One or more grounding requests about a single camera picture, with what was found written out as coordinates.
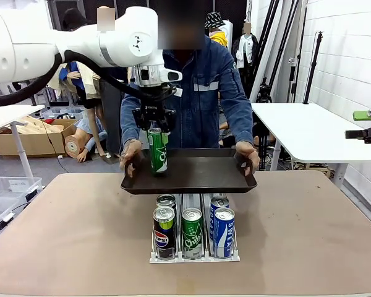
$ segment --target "white tabletop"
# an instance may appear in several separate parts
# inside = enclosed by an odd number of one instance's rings
[[[43,108],[44,105],[32,106],[22,104],[0,107],[0,128]]]
[[[252,103],[252,109],[296,160],[304,163],[371,161],[371,144],[345,139],[346,130],[362,128],[319,105]]]

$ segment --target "brown tabletop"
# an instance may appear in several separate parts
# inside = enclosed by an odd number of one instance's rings
[[[371,293],[371,223],[324,175],[258,172],[231,195],[240,262],[150,264],[154,196],[122,174],[62,174],[0,236],[0,293]]]

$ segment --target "can rack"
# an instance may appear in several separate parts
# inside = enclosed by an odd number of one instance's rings
[[[234,226],[234,236],[232,240],[231,257],[222,259],[213,255],[213,241],[209,237],[210,226],[210,201],[213,194],[176,194],[176,220],[177,220],[177,238],[176,238],[176,253],[173,259],[159,259],[155,251],[155,236],[154,229],[151,234],[151,254],[150,263],[201,263],[201,262],[236,262],[240,261],[239,251],[237,250],[236,229]],[[182,248],[182,224],[181,215],[184,209],[195,207],[200,209],[203,218],[202,228],[202,256],[199,259],[186,259],[183,256]]]

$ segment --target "hand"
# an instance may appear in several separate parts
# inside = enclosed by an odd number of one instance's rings
[[[92,78],[95,79],[95,80],[100,80],[100,76],[97,75],[96,73],[92,74]]]
[[[68,73],[67,74],[67,77],[69,79],[80,79],[81,78],[81,74],[78,71],[73,71],[73,72]]]
[[[241,155],[245,156],[248,158],[252,164],[253,164],[253,173],[258,168],[258,165],[260,164],[260,158],[258,157],[257,151],[254,149],[253,145],[249,142],[246,141],[240,141],[236,144],[235,146],[236,151],[240,153]],[[245,176],[250,174],[250,168],[247,167],[245,169]]]
[[[85,148],[79,155],[77,156],[77,162],[82,163],[87,159],[88,150]]]
[[[125,164],[127,161],[132,159],[134,156],[136,156],[140,151],[142,150],[142,143],[136,139],[128,140],[125,143],[125,148],[122,151],[122,154],[119,158],[119,167],[120,169],[124,170]],[[135,168],[130,164],[128,166],[128,175],[130,177],[133,177],[133,172]]]

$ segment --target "patterned hat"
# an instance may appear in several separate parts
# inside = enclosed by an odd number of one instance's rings
[[[225,25],[218,11],[209,12],[206,16],[205,29],[218,28]]]

